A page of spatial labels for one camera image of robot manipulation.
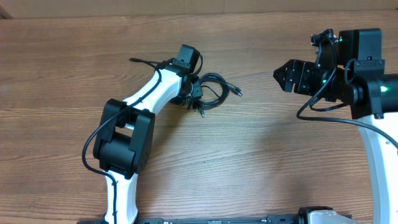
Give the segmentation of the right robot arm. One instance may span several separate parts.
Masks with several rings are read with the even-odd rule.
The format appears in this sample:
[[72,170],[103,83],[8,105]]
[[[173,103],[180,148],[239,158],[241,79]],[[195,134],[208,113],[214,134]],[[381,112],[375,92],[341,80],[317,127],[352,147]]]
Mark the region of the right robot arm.
[[373,223],[397,223],[397,75],[385,73],[379,28],[311,36],[314,62],[290,59],[273,77],[310,99],[296,117],[358,127],[373,192]]

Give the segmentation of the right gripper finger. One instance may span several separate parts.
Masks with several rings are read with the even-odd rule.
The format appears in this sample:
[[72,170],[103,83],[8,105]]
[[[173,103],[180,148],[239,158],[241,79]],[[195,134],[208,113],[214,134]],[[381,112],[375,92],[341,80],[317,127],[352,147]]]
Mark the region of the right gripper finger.
[[296,59],[288,60],[283,66],[274,70],[273,77],[274,78],[288,78],[290,75],[290,71],[294,66]]
[[273,77],[283,91],[292,92],[294,79],[291,77],[290,73],[275,73],[273,74]]

